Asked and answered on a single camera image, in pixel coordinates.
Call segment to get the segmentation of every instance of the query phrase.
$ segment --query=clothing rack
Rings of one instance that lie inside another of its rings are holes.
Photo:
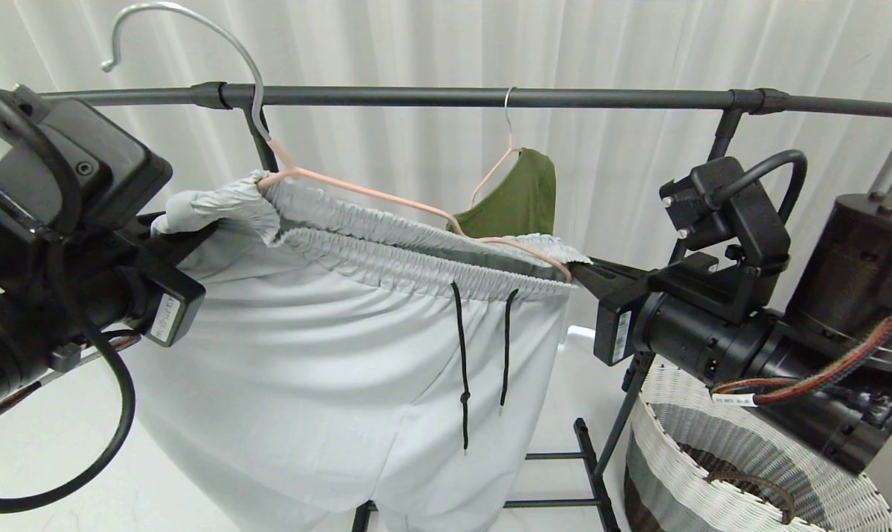
[[[277,171],[273,152],[254,128],[251,108],[252,84],[209,81],[192,87],[117,89],[44,94],[47,100],[77,98],[96,106],[124,105],[197,105],[209,109],[242,110],[259,160],[267,171]],[[428,87],[286,87],[266,86],[263,105],[306,106],[389,106],[389,107],[519,107],[568,109],[706,109],[721,111],[715,142],[708,160],[725,156],[742,115],[770,115],[775,112],[827,112],[836,115],[892,117],[892,103],[843,98],[798,97],[776,89],[732,89],[729,91],[622,90],[622,89],[514,89],[507,88],[428,88]],[[685,256],[685,246],[675,243],[669,263]],[[590,443],[584,420],[574,421],[578,452],[540,452],[528,454],[526,460],[579,459],[587,469],[593,495],[590,499],[536,499],[509,501],[506,508],[569,508],[595,506],[605,532],[620,532],[607,487],[602,481],[604,470],[613,457],[622,430],[639,390],[649,372],[654,353],[635,354],[626,370],[622,389],[626,392],[600,457]],[[355,512],[352,532],[366,532],[372,502]]]

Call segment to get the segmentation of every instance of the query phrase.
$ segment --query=silver hanger hook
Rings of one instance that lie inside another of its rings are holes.
[[[236,39],[236,36],[232,33],[229,33],[229,30],[216,24],[215,21],[207,19],[205,16],[196,13],[194,10],[190,10],[188,7],[180,6],[179,4],[175,4],[172,2],[145,2],[142,4],[133,4],[132,6],[124,7],[123,10],[118,13],[117,19],[114,20],[114,28],[111,29],[111,48],[112,54],[114,58],[110,58],[108,61],[104,61],[101,64],[101,70],[104,72],[110,72],[114,70],[114,67],[117,67],[120,63],[120,34],[123,30],[124,21],[128,19],[134,13],[140,13],[140,11],[147,10],[165,10],[171,11],[172,13],[179,13],[183,16],[189,17],[203,26],[208,27],[210,30],[215,31],[222,35],[223,39],[229,41],[229,44],[232,44],[233,47],[236,48],[236,51],[239,51],[239,55],[242,56],[245,63],[249,65],[249,70],[252,71],[252,78],[254,82],[256,82],[256,91],[254,91],[252,97],[252,122],[256,126],[256,130],[259,130],[259,133],[262,135],[262,138],[265,139],[266,142],[271,141],[271,135],[268,130],[262,124],[262,100],[265,97],[265,83],[262,81],[262,75],[259,71],[259,67],[256,65],[256,62],[252,59],[252,56],[249,54],[249,51],[245,49],[242,43],[239,42],[239,39]]]
[[[509,87],[507,93],[505,94],[505,121],[508,122],[508,136],[512,136],[511,129],[511,118],[508,117],[508,97],[510,97],[511,92],[517,87]]]

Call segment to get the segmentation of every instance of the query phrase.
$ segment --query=green tank top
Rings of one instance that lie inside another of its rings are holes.
[[[466,212],[455,215],[473,239],[554,232],[557,177],[547,155],[523,148],[504,180]],[[446,228],[455,232],[449,223]]]

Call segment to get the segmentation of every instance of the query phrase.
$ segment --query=brown basket handle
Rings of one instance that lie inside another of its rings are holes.
[[[797,515],[797,506],[794,505],[794,497],[786,489],[781,488],[779,485],[774,484],[769,480],[764,480],[763,478],[754,475],[743,474],[743,472],[739,471],[716,471],[709,474],[705,480],[708,482],[715,480],[730,480],[734,482],[753,482],[754,484],[763,485],[764,488],[768,488],[770,491],[780,495],[781,502],[783,503],[783,508],[780,509],[780,511],[783,512],[783,515],[780,518],[781,525],[790,525],[791,521],[794,521],[794,516]]]

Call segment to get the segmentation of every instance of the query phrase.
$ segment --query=white label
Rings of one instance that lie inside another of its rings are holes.
[[[168,293],[163,294],[151,326],[151,336],[153,338],[159,341],[169,340],[169,333],[172,333],[173,326],[176,324],[176,316],[180,313],[180,307],[182,305],[180,305],[179,299]]]
[[[632,310],[626,310],[620,314],[620,321],[617,322],[617,340],[613,343],[613,360],[622,359],[622,355],[626,350],[626,338],[629,336],[629,322],[633,317]]]
[[[712,394],[712,402],[729,406],[757,406],[754,394]]]

